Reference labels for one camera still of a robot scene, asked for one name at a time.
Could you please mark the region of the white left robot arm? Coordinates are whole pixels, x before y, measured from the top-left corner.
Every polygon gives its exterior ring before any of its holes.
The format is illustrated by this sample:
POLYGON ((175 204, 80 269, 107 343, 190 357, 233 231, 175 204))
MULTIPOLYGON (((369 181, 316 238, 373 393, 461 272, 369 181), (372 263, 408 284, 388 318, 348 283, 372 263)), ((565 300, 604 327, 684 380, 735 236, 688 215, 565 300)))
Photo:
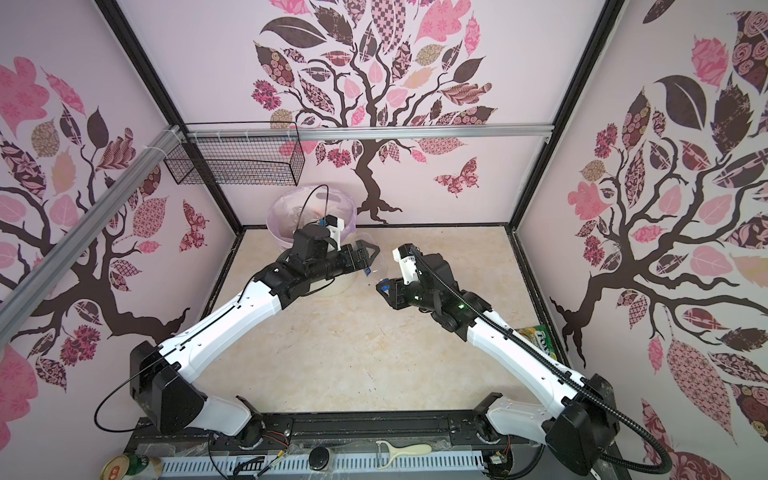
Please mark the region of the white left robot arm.
POLYGON ((380 249, 366 240, 341 241, 339 227, 309 224, 293 245, 257 271, 234 298, 184 332, 157 346, 147 342, 130 357, 130 394, 162 434, 186 428, 260 441, 263 416, 246 399, 208 395, 195 386, 204 370, 252 328, 308 296, 312 285, 372 267, 380 249))

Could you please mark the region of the blue cap clear bottle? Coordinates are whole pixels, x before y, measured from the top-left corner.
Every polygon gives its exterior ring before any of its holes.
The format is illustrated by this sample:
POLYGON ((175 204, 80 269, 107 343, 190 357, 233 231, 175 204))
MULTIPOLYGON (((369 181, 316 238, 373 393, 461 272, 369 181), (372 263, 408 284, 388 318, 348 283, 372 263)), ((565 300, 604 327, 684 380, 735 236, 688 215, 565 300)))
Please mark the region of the blue cap clear bottle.
POLYGON ((373 268, 371 275, 365 275, 370 286, 375 287, 380 281, 389 280, 391 278, 389 271, 389 268, 393 265, 391 251, 382 251, 380 248, 380 253, 377 257, 364 257, 364 260, 373 268))

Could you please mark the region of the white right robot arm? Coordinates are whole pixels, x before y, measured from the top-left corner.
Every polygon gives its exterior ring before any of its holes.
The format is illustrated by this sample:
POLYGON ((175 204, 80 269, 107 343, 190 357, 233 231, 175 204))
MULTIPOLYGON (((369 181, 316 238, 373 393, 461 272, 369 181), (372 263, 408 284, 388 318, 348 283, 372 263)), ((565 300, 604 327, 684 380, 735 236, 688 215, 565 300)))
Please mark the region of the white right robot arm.
POLYGON ((490 396, 480 416, 493 432, 542 444, 571 472, 589 474, 619 432, 607 381, 584 377, 512 329, 488 302, 459 288, 441 255, 422 255, 407 244, 394 249, 393 257, 400 277, 376 286, 393 309, 414 307, 429 314, 495 359, 537 398, 529 404, 490 396))

